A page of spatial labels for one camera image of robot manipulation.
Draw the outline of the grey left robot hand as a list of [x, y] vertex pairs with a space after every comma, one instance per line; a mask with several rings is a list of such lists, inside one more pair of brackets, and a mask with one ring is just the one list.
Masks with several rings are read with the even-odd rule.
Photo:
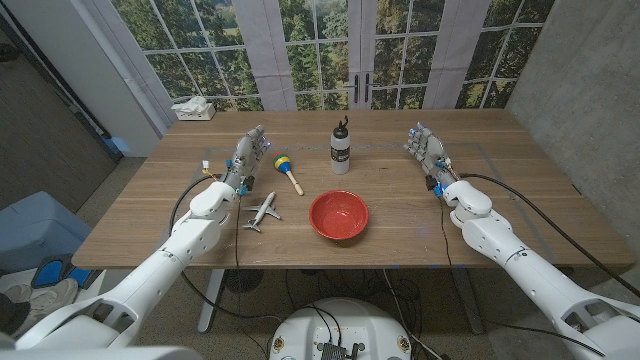
[[231, 159], [227, 162], [227, 171], [221, 181], [241, 195], [250, 191], [253, 187], [251, 177], [257, 171], [270, 145], [262, 125], [249, 130], [239, 139]]

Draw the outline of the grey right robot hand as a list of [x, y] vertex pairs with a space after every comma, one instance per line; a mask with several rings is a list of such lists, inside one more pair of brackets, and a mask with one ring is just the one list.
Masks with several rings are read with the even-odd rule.
[[416, 129], [408, 131], [408, 140], [403, 148], [420, 163], [426, 174], [427, 189], [436, 197], [442, 197], [448, 186], [460, 180], [441, 140], [420, 122]]

